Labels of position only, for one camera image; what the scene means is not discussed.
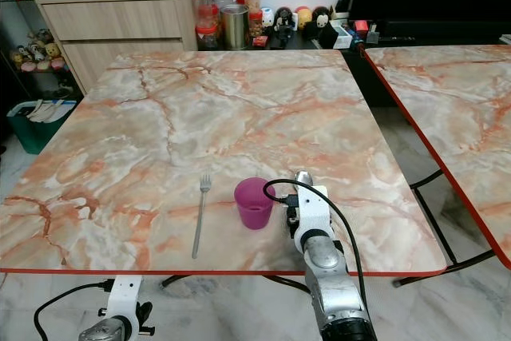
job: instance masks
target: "cabinet drawer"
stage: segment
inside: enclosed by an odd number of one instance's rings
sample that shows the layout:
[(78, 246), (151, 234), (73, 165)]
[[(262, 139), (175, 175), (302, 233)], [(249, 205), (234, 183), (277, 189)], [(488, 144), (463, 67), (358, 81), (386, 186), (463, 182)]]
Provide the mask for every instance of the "cabinet drawer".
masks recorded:
[(179, 38), (173, 0), (42, 6), (59, 40)]
[(88, 92), (119, 54), (182, 51), (181, 42), (98, 42), (64, 43), (65, 54), (72, 63), (81, 85)]

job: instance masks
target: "floor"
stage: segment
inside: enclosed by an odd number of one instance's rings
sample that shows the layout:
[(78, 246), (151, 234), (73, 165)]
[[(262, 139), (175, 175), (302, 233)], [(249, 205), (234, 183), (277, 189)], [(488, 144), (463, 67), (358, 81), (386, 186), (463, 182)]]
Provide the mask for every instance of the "floor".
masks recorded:
[[(411, 183), (437, 169), (426, 148), (397, 109), (373, 109), (406, 179)], [(0, 163), (4, 199), (34, 156), (10, 138)], [(459, 255), (474, 256), (489, 245), (444, 177), (422, 189)], [(0, 341), (35, 341), (35, 309), (48, 299), (100, 276), (0, 274)], [(140, 301), (151, 301), (151, 341), (320, 340), (310, 298), (262, 277), (188, 277), (159, 288), (147, 277)], [(462, 272), (393, 288), (391, 278), (366, 278), (369, 309), (380, 341), (511, 341), (511, 271), (493, 257)], [(77, 339), (98, 321), (108, 296), (87, 289), (46, 308), (41, 323), (51, 341)]]

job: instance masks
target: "red table edge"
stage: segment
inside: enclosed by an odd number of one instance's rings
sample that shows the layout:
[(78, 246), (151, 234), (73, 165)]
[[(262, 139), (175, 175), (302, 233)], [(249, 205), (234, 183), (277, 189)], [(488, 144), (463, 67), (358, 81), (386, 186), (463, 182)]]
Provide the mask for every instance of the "red table edge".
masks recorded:
[(414, 127), (414, 130), (416, 134), (421, 138), (422, 143), (428, 148), (428, 151), (430, 151), (431, 156), (434, 158), (434, 160), (437, 162), (440, 169), (444, 172), (444, 174), (447, 177), (447, 180), (450, 182), (452, 187), (454, 188), (454, 191), (460, 196), (461, 200), (463, 201), (463, 204), (465, 207), (469, 210), (470, 215), (475, 220), (477, 226), (481, 229), (483, 235), (485, 235), (486, 240), (489, 243), (489, 246), (495, 251), (495, 254), (497, 255), (498, 259), (502, 262), (502, 264), (508, 268), (511, 269), (511, 260), (508, 258), (508, 256), (504, 253), (498, 242), (493, 237), (491, 231), (486, 226), (483, 219), (479, 216), (479, 213), (477, 212), (477, 209), (472, 205), (467, 195), (463, 192), (460, 185), (452, 175), (452, 173), (449, 171), (447, 166), (444, 164), (440, 156), (437, 154), (437, 152), (434, 150), (433, 146), (430, 144), (430, 142), (427, 140), (426, 135), (422, 133), (421, 129), (418, 127), (418, 124), (415, 122), (415, 120), (412, 118), (410, 113), (406, 110), (405, 106), (401, 101), (399, 100), (398, 95), (392, 90), (390, 87), (390, 84), (387, 82), (387, 80), (384, 78), (384, 76), (380, 73), (378, 70), (378, 67), (373, 63), (373, 61), (370, 59), (367, 52), (364, 50), (363, 52), (364, 58), (369, 62), (370, 66), (373, 68), (373, 71), (376, 73), (380, 81), (384, 84), (387, 91), (390, 93), (400, 110), (405, 115), (408, 122)]
[[(431, 272), (364, 272), (364, 277), (430, 277), (441, 274), (443, 269)], [(85, 269), (23, 269), (0, 268), (4, 273), (26, 273), (41, 275), (143, 275), (143, 276), (304, 276), (297, 271), (103, 271)]]

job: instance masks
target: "marble tabletop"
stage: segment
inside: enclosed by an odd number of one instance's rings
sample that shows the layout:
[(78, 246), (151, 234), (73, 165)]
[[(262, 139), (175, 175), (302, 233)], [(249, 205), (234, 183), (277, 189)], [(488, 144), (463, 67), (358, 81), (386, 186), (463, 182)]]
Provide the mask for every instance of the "marble tabletop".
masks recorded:
[(511, 268), (511, 46), (366, 53)]
[[(252, 231), (233, 202), (244, 178), (298, 169), (326, 185), (351, 222), (367, 275), (446, 267), (340, 53), (286, 50), (118, 57), (6, 198), (0, 268), (301, 274), (284, 206)], [(212, 188), (193, 260), (206, 172)], [(347, 234), (333, 225), (353, 272)]]

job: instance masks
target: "red lid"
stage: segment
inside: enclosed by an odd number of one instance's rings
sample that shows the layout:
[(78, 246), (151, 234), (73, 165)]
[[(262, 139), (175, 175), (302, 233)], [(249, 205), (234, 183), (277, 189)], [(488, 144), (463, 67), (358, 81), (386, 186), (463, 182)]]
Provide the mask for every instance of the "red lid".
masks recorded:
[(213, 25), (213, 27), (195, 27), (195, 31), (203, 35), (216, 34), (216, 25)]
[(263, 11), (262, 10), (259, 10), (257, 12), (254, 12), (254, 13), (251, 13), (251, 14), (248, 14), (248, 18), (253, 20), (253, 19), (263, 19)]

